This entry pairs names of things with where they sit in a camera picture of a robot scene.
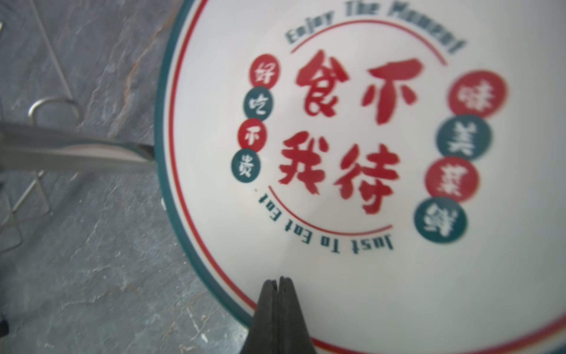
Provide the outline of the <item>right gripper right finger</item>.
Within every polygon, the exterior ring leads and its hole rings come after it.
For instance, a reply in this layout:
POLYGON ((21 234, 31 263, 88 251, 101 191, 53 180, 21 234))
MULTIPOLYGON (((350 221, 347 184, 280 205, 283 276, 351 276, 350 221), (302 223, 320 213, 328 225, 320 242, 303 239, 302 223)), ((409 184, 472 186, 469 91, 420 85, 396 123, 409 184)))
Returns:
POLYGON ((281 277, 278 290, 278 353, 316 353, 293 281, 281 277))

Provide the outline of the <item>white plate red characters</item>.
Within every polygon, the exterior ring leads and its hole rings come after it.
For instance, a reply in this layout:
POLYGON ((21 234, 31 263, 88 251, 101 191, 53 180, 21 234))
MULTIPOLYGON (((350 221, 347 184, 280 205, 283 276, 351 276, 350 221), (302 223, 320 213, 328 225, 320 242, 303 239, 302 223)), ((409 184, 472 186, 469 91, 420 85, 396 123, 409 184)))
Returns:
POLYGON ((563 1, 185 1, 155 128, 241 324, 287 276, 319 350, 565 351, 563 1))

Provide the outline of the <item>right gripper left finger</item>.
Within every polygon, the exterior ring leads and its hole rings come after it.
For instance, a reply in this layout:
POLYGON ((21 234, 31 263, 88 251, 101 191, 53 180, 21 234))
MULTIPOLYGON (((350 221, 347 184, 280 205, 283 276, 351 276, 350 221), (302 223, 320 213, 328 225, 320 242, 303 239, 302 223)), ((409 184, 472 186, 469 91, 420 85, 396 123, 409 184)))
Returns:
POLYGON ((279 352, 279 292, 277 281, 262 286, 249 333, 241 354, 279 352))

